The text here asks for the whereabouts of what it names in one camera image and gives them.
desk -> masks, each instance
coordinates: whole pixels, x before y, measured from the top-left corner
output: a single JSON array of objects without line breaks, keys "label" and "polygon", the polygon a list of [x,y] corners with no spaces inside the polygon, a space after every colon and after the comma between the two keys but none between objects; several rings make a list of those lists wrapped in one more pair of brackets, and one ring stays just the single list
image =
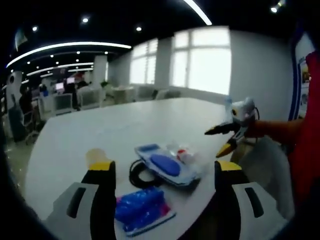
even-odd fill
[{"label": "desk", "polygon": [[[41,131],[26,173],[25,199],[44,220],[53,203],[72,183],[81,182],[87,172],[86,152],[101,148],[116,162],[117,197],[138,189],[129,182],[129,167],[138,157],[134,147],[175,141],[201,152],[210,163],[192,193],[162,186],[177,215],[170,221],[135,237],[139,239],[179,238],[199,217],[215,193],[214,160],[231,136],[204,135],[225,117],[225,107],[192,98],[144,101],[73,112],[50,118]],[[125,239],[118,227],[117,239]]]},{"label": "desk", "polygon": [[133,86],[112,87],[115,104],[132,103],[135,99],[135,88]]}]

blue sponge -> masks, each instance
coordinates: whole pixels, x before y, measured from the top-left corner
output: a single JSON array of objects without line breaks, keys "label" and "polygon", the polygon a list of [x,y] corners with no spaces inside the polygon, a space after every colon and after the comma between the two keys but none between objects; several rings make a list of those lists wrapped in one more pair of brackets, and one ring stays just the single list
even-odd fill
[{"label": "blue sponge", "polygon": [[165,155],[152,154],[150,157],[150,160],[154,165],[156,165],[159,169],[161,169],[166,174],[173,177],[179,176],[180,166],[172,158]]}]

plastic bag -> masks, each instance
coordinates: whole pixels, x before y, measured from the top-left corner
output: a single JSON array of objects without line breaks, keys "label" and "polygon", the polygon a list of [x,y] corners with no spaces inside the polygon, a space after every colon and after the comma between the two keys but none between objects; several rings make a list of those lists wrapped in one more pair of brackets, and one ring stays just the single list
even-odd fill
[{"label": "plastic bag", "polygon": [[192,147],[189,147],[186,144],[172,142],[167,144],[164,148],[167,149],[174,158],[178,159],[195,171],[198,178],[201,178],[206,174],[209,163],[204,162],[201,154]]},{"label": "plastic bag", "polygon": [[152,224],[170,210],[164,192],[150,187],[117,198],[115,219],[123,223],[123,230],[127,233]]}]

white pillar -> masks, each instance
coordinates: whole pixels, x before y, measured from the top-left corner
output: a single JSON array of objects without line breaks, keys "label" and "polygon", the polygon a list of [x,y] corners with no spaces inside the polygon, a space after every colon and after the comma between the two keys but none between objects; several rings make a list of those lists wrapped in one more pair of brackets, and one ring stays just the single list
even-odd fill
[{"label": "white pillar", "polygon": [[173,37],[161,39],[158,42],[154,86],[159,89],[167,89],[170,86],[172,44]]},{"label": "white pillar", "polygon": [[[10,82],[11,76],[14,76],[13,83]],[[11,73],[6,81],[6,99],[7,99],[7,109],[10,109],[13,107],[14,102],[12,102],[11,95],[14,95],[16,103],[19,103],[19,99],[21,97],[20,93],[20,86],[22,82],[22,72],[21,71],[14,71]]]},{"label": "white pillar", "polygon": [[100,83],[105,80],[106,65],[107,65],[106,55],[99,55],[94,57],[93,78],[92,78],[93,87],[99,88]]}]

red cloth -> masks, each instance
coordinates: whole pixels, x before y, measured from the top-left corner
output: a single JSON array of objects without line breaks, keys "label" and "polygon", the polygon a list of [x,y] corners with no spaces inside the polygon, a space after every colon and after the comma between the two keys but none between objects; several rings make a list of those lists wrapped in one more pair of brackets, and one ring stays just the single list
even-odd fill
[{"label": "red cloth", "polygon": [[311,75],[306,115],[293,153],[289,156],[296,205],[306,199],[320,177],[320,59],[317,52],[306,57]]}]

